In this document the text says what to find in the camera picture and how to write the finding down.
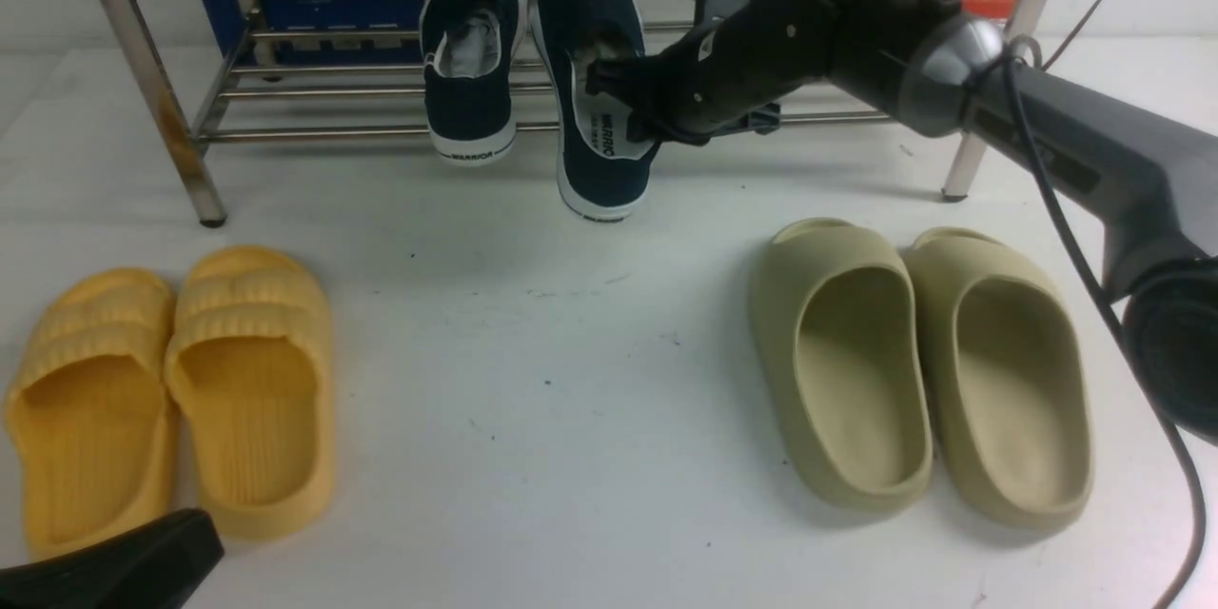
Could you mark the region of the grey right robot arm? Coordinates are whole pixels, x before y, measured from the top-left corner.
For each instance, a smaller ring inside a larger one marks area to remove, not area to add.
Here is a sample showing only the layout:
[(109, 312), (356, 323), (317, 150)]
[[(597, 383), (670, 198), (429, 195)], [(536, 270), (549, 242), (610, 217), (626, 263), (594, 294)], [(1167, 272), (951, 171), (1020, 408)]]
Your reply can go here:
[(959, 0), (695, 0), (697, 24), (644, 57), (598, 58), (580, 84), (628, 110), (632, 141), (703, 146), (780, 127), (780, 97), (828, 83), (928, 138), (965, 132), (1102, 223), (1099, 304), (1158, 414), (1206, 442), (1216, 409), (1216, 136), (1021, 62)]

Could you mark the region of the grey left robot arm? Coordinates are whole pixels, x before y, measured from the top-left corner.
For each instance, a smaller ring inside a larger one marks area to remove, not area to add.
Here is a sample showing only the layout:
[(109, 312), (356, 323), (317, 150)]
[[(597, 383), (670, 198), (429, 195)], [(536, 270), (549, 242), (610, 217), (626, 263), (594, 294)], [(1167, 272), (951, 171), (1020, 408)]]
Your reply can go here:
[(4, 608), (181, 608), (227, 555), (190, 508), (97, 544), (1, 572)]

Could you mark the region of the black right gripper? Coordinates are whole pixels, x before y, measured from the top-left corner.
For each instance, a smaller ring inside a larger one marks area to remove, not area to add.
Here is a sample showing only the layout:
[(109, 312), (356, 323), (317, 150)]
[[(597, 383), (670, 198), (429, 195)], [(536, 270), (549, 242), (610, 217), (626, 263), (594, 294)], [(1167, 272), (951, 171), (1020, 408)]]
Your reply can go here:
[(626, 108), (631, 143), (703, 146), (753, 111), (828, 76), (839, 0), (786, 0), (775, 27), (695, 27), (657, 55), (596, 58), (583, 91)]

